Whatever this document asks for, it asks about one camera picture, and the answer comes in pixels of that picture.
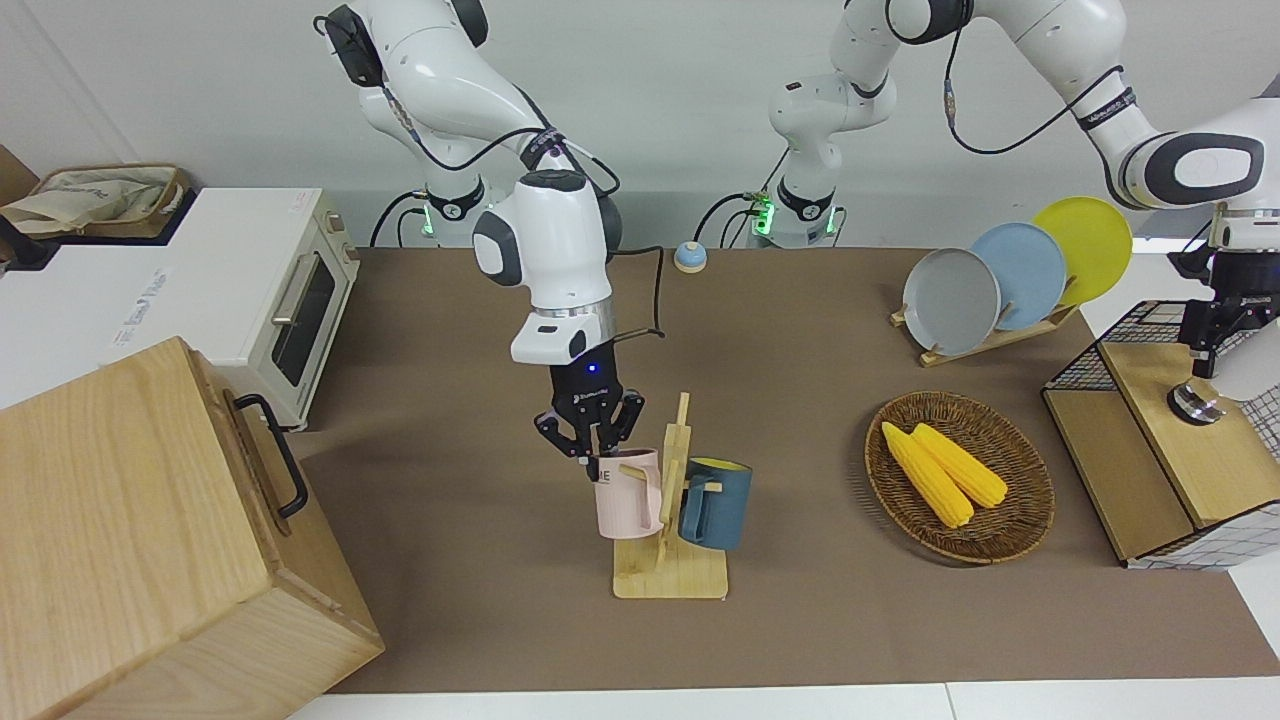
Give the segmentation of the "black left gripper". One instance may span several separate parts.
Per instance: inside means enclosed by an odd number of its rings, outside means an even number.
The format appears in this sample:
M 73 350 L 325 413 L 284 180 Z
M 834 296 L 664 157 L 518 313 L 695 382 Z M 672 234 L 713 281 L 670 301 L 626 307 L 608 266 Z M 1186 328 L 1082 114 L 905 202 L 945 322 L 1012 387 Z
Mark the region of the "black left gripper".
M 1242 333 L 1277 319 L 1279 252 L 1215 249 L 1210 261 L 1211 301 L 1189 300 L 1179 342 L 1190 350 L 1192 375 L 1211 379 L 1219 348 Z

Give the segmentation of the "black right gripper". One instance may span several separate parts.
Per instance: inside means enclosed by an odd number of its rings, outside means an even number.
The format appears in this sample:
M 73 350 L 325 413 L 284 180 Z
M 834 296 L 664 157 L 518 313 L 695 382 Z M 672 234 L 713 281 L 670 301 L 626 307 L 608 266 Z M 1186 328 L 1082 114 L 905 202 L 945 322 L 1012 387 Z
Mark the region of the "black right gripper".
M 566 457 L 580 464 L 591 483 L 600 480 L 595 446 L 599 421 L 591 416 L 613 416 L 599 425 L 602 457 L 613 457 L 630 438 L 645 405 L 640 393 L 623 393 L 616 366 L 613 340 L 588 350 L 572 363 L 552 368 L 552 409 L 535 416 L 535 429 Z M 562 416 L 572 416 L 570 437 L 561 430 Z

